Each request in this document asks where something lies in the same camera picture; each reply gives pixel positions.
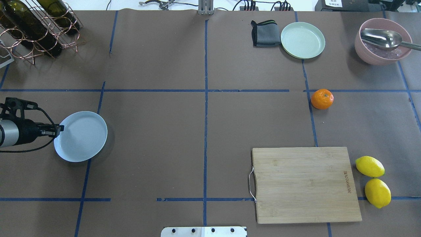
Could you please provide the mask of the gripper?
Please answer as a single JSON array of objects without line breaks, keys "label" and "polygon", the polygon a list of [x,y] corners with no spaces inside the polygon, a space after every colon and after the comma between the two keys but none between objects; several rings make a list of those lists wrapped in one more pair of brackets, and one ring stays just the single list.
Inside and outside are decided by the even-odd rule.
[{"label": "gripper", "polygon": [[50,138],[57,138],[61,131],[64,131],[64,126],[59,124],[47,124],[40,122],[33,122],[30,119],[18,121],[19,138],[18,144],[29,144],[41,136],[48,136]]}]

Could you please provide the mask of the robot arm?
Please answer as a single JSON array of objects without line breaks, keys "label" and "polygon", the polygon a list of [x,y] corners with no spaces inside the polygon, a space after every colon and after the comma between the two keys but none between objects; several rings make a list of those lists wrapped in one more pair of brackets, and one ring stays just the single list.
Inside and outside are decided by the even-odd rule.
[{"label": "robot arm", "polygon": [[0,122],[1,147],[29,144],[38,137],[48,136],[56,138],[64,131],[65,126],[60,124],[48,124],[34,122],[30,119],[8,120]]}]

